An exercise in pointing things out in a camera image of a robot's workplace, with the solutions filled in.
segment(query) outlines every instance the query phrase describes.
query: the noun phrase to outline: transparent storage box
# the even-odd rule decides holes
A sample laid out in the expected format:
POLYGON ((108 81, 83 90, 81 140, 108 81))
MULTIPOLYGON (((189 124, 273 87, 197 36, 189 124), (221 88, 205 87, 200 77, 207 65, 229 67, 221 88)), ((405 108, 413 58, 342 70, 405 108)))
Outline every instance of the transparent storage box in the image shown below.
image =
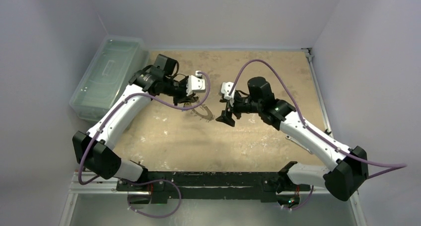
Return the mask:
POLYGON ((142 39, 106 36, 71 97, 70 106, 79 118, 98 122, 148 58, 142 39))

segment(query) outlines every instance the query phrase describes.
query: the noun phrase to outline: robotic arm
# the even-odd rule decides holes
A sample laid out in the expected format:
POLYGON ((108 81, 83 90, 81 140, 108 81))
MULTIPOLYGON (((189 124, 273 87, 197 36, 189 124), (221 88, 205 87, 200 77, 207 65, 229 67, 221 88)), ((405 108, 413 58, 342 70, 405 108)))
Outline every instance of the robotic arm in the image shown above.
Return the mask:
MULTIPOLYGON (((275 98, 265 78, 254 77, 247 82, 247 85, 249 94, 240 90, 234 90, 229 94, 234 86, 233 83, 222 84, 221 102, 226 102, 226 107, 216 121, 234 127, 235 121, 232 115, 239 119, 242 113, 259 114, 263 122, 294 138, 325 164, 325 166, 313 166, 290 162, 279 172, 283 178, 283 187, 291 184, 314 185, 327 188, 333 196, 342 201, 348 200, 368 178, 367 164, 340 153, 310 132, 303 126, 296 109, 291 104, 275 98)), ((305 121, 305 123, 318 134, 325 135, 310 122, 305 121)), ((342 151, 367 159, 367 154, 361 147, 351 149, 327 135, 325 138, 335 143, 342 151)))
POLYGON ((138 95, 139 93, 172 96, 176 106, 198 100, 195 93, 205 90, 205 80, 201 79, 202 75, 196 72, 195 75, 185 76, 177 81, 174 78, 178 68, 176 60, 158 55, 153 65, 136 72, 122 96, 108 113, 86 134, 79 131, 73 136, 77 163, 81 163, 89 143, 95 139, 84 162, 86 168, 104 179, 118 177, 133 182, 142 181, 141 177, 146 177, 147 169, 132 161, 121 159, 112 150, 123 130, 152 101, 150 97, 138 95))

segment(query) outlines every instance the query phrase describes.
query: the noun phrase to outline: white wall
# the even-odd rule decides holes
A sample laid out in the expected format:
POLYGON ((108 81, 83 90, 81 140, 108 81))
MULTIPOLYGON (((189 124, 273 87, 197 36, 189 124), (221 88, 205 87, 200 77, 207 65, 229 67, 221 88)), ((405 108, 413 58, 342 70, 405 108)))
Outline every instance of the white wall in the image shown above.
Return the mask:
POLYGON ((314 45, 339 0, 92 0, 110 34, 152 48, 314 45))
POLYGON ((420 10, 420 0, 340 0, 313 49, 335 137, 409 165, 361 186, 369 225, 420 225, 420 10))
POLYGON ((86 130, 69 99, 105 31, 89 0, 0 0, 0 225, 57 225, 86 130))

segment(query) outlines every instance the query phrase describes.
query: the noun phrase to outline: clear plastic bin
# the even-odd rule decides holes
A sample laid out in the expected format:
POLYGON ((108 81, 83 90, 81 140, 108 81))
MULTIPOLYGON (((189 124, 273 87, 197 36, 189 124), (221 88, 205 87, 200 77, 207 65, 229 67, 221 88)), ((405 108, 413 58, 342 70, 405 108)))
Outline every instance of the clear plastic bin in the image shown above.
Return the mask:
POLYGON ((148 58, 142 39, 106 36, 71 97, 70 106, 79 118, 98 122, 148 58))

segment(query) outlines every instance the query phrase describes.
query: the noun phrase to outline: wooden table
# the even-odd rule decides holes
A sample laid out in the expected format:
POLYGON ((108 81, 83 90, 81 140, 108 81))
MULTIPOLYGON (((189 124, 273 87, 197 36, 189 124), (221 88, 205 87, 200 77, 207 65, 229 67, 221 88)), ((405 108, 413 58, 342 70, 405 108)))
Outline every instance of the wooden table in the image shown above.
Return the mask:
MULTIPOLYGON (((234 128, 212 120, 225 107, 218 95, 222 82, 233 82, 244 63, 258 58, 277 70, 304 117, 323 130, 319 99, 303 52, 153 51, 150 62, 160 53, 179 61, 179 73, 208 73, 210 95, 205 106, 196 112, 182 112, 153 101, 120 138, 114 152, 121 158, 141 162, 149 170, 163 171, 279 171, 292 160, 322 164, 287 140, 284 133, 263 123, 257 114, 243 114, 234 128)), ((246 68, 236 89, 248 92, 247 81, 255 76, 266 78, 275 97, 292 103, 271 70, 261 63, 246 68)), ((172 103, 170 97, 160 98, 172 103)))

